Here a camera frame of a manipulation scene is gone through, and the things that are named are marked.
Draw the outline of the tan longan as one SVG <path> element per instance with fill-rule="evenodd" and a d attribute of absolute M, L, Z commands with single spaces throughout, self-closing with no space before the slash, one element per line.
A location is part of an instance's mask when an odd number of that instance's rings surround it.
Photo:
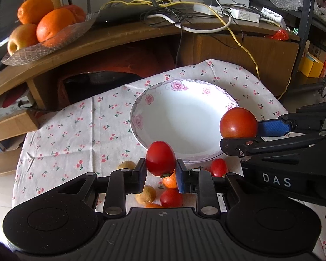
<path fill-rule="evenodd" d="M 152 186 L 144 186 L 143 191 L 137 194 L 135 199 L 143 206 L 151 204 L 156 199 L 156 191 Z"/>
<path fill-rule="evenodd" d="M 130 169 L 130 170 L 133 170 L 135 167 L 136 167 L 136 163 L 134 163 L 133 161 L 127 160 L 127 161 L 123 161 L 117 167 L 117 169 Z"/>

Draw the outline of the large red tomato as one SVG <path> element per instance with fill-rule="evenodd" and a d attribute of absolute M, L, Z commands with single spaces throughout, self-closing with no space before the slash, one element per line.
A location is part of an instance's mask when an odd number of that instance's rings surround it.
<path fill-rule="evenodd" d="M 220 121 L 222 138 L 253 138 L 258 132 L 255 116 L 247 109 L 236 107 L 228 110 Z"/>

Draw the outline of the small red cherry tomato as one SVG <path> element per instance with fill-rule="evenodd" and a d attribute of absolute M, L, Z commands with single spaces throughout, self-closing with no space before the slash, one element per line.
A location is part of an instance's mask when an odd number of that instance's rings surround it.
<path fill-rule="evenodd" d="M 224 159 L 215 159 L 210 166 L 210 173 L 213 177 L 224 177 L 228 172 L 227 163 Z"/>

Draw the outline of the orange mandarin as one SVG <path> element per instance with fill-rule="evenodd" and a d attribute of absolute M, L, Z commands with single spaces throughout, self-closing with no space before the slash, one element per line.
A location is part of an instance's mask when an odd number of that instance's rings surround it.
<path fill-rule="evenodd" d="M 162 205 L 159 205 L 156 203 L 150 203 L 150 204 L 145 205 L 145 208 L 162 209 L 163 207 L 162 207 Z"/>
<path fill-rule="evenodd" d="M 176 181 L 175 171 L 173 171 L 172 175 L 164 177 L 162 179 L 162 183 L 168 189 L 177 189 L 178 184 L 177 184 L 177 181 Z"/>

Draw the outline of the hidden red cherry tomato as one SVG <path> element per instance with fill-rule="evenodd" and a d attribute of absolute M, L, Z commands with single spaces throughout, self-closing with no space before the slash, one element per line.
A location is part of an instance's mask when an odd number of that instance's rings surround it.
<path fill-rule="evenodd" d="M 177 189 L 167 189 L 162 193 L 160 202 L 164 208 L 181 207 L 183 205 L 183 195 Z"/>

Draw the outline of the oval red cherry tomato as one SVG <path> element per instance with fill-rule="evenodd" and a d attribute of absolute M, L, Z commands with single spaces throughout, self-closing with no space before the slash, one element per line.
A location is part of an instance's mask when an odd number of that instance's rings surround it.
<path fill-rule="evenodd" d="M 164 141 L 153 142 L 146 152 L 146 167 L 158 177 L 168 176 L 175 170 L 175 153 Z"/>

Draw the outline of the yellow box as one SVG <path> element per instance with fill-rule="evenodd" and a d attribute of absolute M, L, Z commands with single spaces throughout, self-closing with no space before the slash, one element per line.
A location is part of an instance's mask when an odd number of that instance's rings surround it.
<path fill-rule="evenodd" d="M 299 71 L 307 78 L 319 78 L 323 65 L 315 56 L 307 53 L 301 60 Z"/>

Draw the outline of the cherry print tablecloth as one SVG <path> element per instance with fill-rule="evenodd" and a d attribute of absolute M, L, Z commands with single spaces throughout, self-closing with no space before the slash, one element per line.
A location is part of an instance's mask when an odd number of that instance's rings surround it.
<path fill-rule="evenodd" d="M 17 165 L 12 204 L 21 204 L 80 176 L 109 175 L 126 160 L 145 153 L 131 131 L 130 110 L 147 89 L 168 80 L 200 80 L 229 92 L 233 102 L 258 119 L 273 119 L 286 109 L 256 76 L 241 66 L 218 60 L 177 68 L 82 99 L 40 118 L 41 127 L 25 138 Z"/>

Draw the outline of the white floral porcelain bowl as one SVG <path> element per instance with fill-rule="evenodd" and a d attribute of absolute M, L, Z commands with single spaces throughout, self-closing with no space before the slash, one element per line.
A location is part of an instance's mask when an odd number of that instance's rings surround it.
<path fill-rule="evenodd" d="M 195 79 L 163 81 L 146 89 L 133 103 L 132 133 L 148 148 L 164 141 L 176 158 L 196 164 L 223 152 L 220 120 L 238 104 L 224 89 Z"/>

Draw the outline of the black metal shelf rack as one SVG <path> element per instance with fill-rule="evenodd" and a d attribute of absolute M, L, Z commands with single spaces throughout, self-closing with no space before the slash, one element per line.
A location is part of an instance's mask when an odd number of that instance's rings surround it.
<path fill-rule="evenodd" d="M 280 14 L 286 25 L 297 29 L 299 50 L 291 72 L 289 93 L 317 90 L 323 94 L 326 88 L 326 58 L 322 61 L 323 70 L 318 77 L 307 77 L 299 71 L 305 51 L 312 45 L 326 56 L 326 9 L 319 7 L 318 0 L 250 0 L 250 5 L 263 7 Z"/>

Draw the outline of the white labelled device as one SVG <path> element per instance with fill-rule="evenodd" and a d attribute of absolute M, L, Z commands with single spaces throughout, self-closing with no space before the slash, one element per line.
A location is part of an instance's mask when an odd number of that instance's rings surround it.
<path fill-rule="evenodd" d="M 276 13 L 268 8 L 262 7 L 261 14 L 265 19 L 275 22 L 284 30 L 287 29 L 287 25 L 284 21 L 284 18 L 279 13 Z"/>

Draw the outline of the white power strip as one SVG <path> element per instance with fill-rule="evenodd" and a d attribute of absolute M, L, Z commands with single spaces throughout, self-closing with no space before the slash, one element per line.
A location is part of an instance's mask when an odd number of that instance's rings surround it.
<path fill-rule="evenodd" d="M 229 7 L 220 7 L 212 6 L 206 7 L 205 5 L 193 5 L 193 10 L 198 13 L 203 13 L 205 15 L 214 16 L 216 12 L 221 17 L 232 17 L 235 20 L 248 21 L 248 22 L 260 22 L 260 15 L 248 10 L 241 8 L 229 8 Z"/>

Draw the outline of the glass fruit dish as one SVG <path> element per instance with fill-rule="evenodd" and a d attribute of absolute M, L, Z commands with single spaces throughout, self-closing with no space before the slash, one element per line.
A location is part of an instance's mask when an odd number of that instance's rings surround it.
<path fill-rule="evenodd" d="M 7 66 L 30 64 L 57 50 L 60 50 L 88 32 L 95 23 L 98 15 L 98 12 L 89 13 L 84 22 L 69 25 L 52 38 L 49 38 L 48 40 L 45 40 L 39 44 L 18 50 L 13 55 L 9 55 L 9 53 L 7 53 L 2 58 L 1 62 Z"/>

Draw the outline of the large orange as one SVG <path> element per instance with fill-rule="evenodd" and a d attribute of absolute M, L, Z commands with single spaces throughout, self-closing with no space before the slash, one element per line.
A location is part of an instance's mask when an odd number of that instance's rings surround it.
<path fill-rule="evenodd" d="M 39 24 L 40 20 L 54 10 L 51 0 L 26 0 L 17 11 L 17 17 L 22 24 Z"/>
<path fill-rule="evenodd" d="M 58 8 L 47 13 L 39 22 L 36 29 L 37 40 L 41 43 L 52 37 L 64 28 L 76 24 L 76 18 L 66 8 Z"/>

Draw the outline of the top large orange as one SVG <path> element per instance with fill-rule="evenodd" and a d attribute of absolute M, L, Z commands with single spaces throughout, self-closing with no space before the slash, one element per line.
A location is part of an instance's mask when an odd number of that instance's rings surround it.
<path fill-rule="evenodd" d="M 17 17 L 22 24 L 39 24 L 40 20 L 54 10 L 51 0 L 26 0 L 17 11 Z"/>

